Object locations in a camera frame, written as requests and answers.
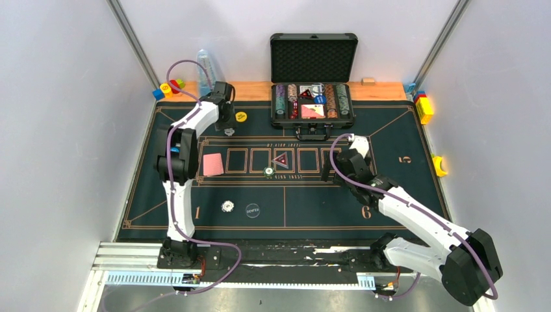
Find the yellow big blind button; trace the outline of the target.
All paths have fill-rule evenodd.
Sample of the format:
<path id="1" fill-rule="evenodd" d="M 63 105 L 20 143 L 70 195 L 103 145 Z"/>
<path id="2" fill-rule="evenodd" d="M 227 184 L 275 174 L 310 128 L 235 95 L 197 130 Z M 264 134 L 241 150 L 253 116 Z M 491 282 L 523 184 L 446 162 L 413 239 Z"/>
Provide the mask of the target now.
<path id="1" fill-rule="evenodd" d="M 235 119 L 238 123 L 244 123 L 248 119 L 248 115 L 245 112 L 240 111 L 235 114 Z"/>

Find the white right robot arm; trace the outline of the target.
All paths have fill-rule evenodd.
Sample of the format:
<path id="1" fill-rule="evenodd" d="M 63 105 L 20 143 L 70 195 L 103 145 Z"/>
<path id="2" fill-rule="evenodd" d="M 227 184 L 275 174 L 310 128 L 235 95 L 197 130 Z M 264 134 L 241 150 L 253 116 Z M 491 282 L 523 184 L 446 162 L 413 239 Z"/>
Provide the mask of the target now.
<path id="1" fill-rule="evenodd" d="M 481 298 L 498 299 L 495 283 L 503 276 L 496 246 L 481 228 L 470 231 L 444 219 L 394 180 L 370 171 L 366 137 L 345 133 L 332 143 L 331 170 L 357 201 L 405 226 L 423 242 L 388 233 L 372 245 L 371 262 L 379 271 L 405 267 L 441 282 L 464 306 Z"/>

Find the white-blue poker chip stack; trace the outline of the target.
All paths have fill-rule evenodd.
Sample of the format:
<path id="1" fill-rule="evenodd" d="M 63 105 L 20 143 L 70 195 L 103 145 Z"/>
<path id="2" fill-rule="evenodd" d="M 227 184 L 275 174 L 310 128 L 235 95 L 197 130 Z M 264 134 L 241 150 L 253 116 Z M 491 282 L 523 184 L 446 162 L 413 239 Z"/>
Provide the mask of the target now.
<path id="1" fill-rule="evenodd" d="M 221 210 L 225 213 L 230 213 L 235 208 L 235 204 L 229 200 L 224 201 L 221 205 Z"/>

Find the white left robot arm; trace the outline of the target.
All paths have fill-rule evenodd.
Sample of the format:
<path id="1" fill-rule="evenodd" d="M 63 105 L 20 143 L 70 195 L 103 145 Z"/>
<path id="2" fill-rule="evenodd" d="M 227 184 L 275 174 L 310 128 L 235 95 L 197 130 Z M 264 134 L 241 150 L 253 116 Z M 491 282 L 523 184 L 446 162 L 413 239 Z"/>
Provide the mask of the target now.
<path id="1" fill-rule="evenodd" d="M 192 217 L 192 184 L 199 170 L 198 138 L 210 126 L 224 131 L 237 126 L 235 87 L 217 82 L 214 89 L 199 98 L 194 108 L 160 133 L 155 169 L 165 189 L 168 205 L 167 237 L 173 241 L 196 242 Z"/>

